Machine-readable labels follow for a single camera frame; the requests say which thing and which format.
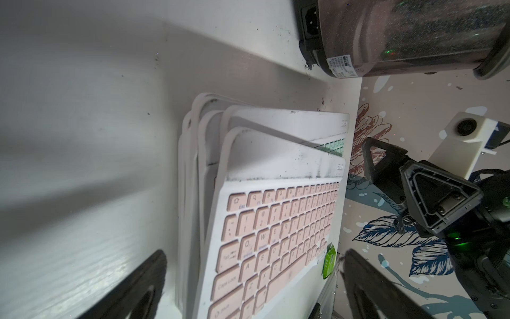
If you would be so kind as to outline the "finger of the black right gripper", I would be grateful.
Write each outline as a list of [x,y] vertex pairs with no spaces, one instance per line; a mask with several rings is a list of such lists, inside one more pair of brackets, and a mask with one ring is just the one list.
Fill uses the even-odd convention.
[[394,203],[404,203],[400,167],[408,160],[408,151],[399,146],[368,137],[362,146],[367,180]]
[[483,198],[475,183],[425,162],[410,160],[400,174],[410,217],[431,235],[443,235]]

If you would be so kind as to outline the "pink keyboard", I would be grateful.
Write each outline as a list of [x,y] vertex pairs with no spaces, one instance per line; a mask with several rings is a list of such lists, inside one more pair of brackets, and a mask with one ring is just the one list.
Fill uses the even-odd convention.
[[194,318],[265,318],[317,264],[344,158],[257,130],[224,138]]
[[222,116],[223,111],[208,112],[198,127],[199,219],[202,248],[205,248],[220,160]]

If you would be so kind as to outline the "yellow keyboard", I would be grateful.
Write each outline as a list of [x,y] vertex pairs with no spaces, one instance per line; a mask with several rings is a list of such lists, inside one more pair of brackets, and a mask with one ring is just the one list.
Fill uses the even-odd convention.
[[183,122],[183,134],[187,140],[183,141],[185,157],[185,197],[184,205],[189,218],[189,265],[187,266],[187,300],[184,318],[191,318],[197,293],[197,285],[201,264],[201,243],[204,240],[203,227],[199,217],[199,172],[198,172],[198,126],[201,118],[211,111],[223,111],[229,106],[237,104],[236,100],[213,93],[201,93],[193,101],[191,111]]

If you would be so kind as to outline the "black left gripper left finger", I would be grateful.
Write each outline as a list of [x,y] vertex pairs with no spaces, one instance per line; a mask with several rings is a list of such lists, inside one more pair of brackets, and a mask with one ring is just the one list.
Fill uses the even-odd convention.
[[81,318],[155,318],[161,300],[167,257],[155,251]]

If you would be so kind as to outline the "white keyboard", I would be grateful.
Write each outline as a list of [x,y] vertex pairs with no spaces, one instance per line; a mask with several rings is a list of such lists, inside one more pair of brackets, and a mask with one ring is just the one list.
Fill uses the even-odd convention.
[[178,147],[177,147],[177,209],[178,209],[178,250],[177,250],[177,272],[176,272],[176,293],[175,293],[175,303],[178,309],[181,311],[181,314],[184,315],[184,302],[183,302],[183,284],[184,278],[181,273],[182,266],[181,262],[183,260],[183,239],[181,239],[182,230],[184,224],[184,191],[185,191],[185,164],[183,162],[183,141],[185,140],[187,130],[189,127],[189,123],[191,120],[191,111],[189,111],[182,122],[182,132],[178,139]]

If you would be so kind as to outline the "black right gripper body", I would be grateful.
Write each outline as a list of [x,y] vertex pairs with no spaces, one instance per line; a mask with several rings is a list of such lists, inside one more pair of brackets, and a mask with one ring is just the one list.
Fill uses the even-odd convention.
[[479,205],[458,219],[446,244],[455,275],[486,318],[509,318],[509,172],[478,182]]

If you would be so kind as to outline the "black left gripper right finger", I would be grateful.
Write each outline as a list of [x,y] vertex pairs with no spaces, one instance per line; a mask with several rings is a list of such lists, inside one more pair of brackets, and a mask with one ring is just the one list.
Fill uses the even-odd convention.
[[341,273],[353,318],[431,318],[357,251],[346,251]]

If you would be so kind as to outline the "pink keyboard back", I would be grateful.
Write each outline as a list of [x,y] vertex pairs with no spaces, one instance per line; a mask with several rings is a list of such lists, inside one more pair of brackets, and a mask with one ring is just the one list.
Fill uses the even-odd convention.
[[194,318],[265,318],[317,264],[344,158],[257,130],[224,138]]

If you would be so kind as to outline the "green keyboard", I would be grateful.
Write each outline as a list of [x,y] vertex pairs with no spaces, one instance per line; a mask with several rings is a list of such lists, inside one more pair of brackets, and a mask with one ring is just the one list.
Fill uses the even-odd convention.
[[249,191],[341,183],[347,161],[329,146],[348,130],[349,114],[231,106],[220,121],[215,186]]

